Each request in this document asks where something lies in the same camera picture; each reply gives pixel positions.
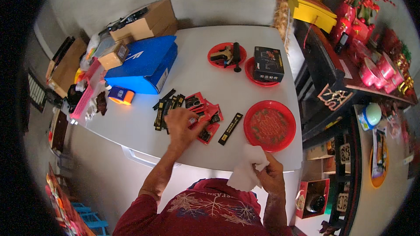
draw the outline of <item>leaf print on shirt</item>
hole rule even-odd
[[[242,203],[242,206],[238,205],[238,206],[232,208],[232,210],[235,211],[235,215],[238,218],[240,218],[242,220],[246,220],[249,223],[252,223],[257,218],[257,215],[255,214],[255,211],[254,211],[254,208],[251,207],[251,206],[245,205],[244,203]]]
[[[238,202],[237,205],[230,205],[222,202],[222,199],[225,199],[224,197],[214,196],[213,200],[211,200],[211,197],[196,199],[192,196],[194,194],[195,192],[178,194],[171,201],[172,206],[168,209],[168,212],[176,211],[177,217],[190,216],[196,220],[202,216],[221,216],[226,221],[241,223],[242,225],[252,225],[258,217],[251,206],[245,205],[240,200],[234,200]]]
[[[249,223],[246,220],[238,218],[235,215],[221,214],[221,216],[224,217],[226,221],[230,221],[230,222],[233,222],[233,223],[241,223],[242,226],[244,226],[245,224],[246,225],[252,225],[252,223]]]

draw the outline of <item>hand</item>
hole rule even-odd
[[[165,116],[165,122],[171,135],[171,145],[168,151],[176,152],[178,157],[182,155],[203,128],[207,126],[207,122],[200,122],[197,128],[190,130],[188,128],[190,118],[198,119],[198,115],[186,108],[172,109]]]
[[[255,174],[261,182],[262,187],[268,194],[285,197],[283,165],[278,162],[273,155],[264,152],[267,160],[270,162],[261,172],[254,168]]]

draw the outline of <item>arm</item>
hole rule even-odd
[[[268,192],[263,219],[264,227],[271,234],[276,234],[287,226],[283,165],[270,153],[266,152],[265,155],[270,164],[261,172],[255,171],[255,173],[265,191]]]
[[[172,168],[176,160],[181,157],[182,153],[206,126],[206,123],[200,123],[197,128],[190,130],[188,129],[190,118],[198,118],[198,115],[185,108],[170,110],[165,117],[166,125],[171,134],[171,144],[165,155],[144,180],[139,196],[142,194],[150,195],[159,204],[160,197],[171,178]]]

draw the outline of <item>concrete floor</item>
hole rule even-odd
[[[120,145],[104,139],[80,126],[69,126],[68,147],[74,160],[72,187],[80,200],[109,223],[112,233],[118,219],[135,200],[151,168],[127,159]],[[174,168],[171,180],[163,193],[158,212],[170,199],[202,178],[229,178],[230,172],[181,165]],[[294,216],[300,171],[285,173],[286,213],[288,222]],[[256,187],[258,201],[264,214],[267,193]]]

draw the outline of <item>yellow paper stack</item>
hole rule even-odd
[[[289,0],[291,16],[308,23],[312,23],[330,33],[337,24],[337,15],[318,0]]]

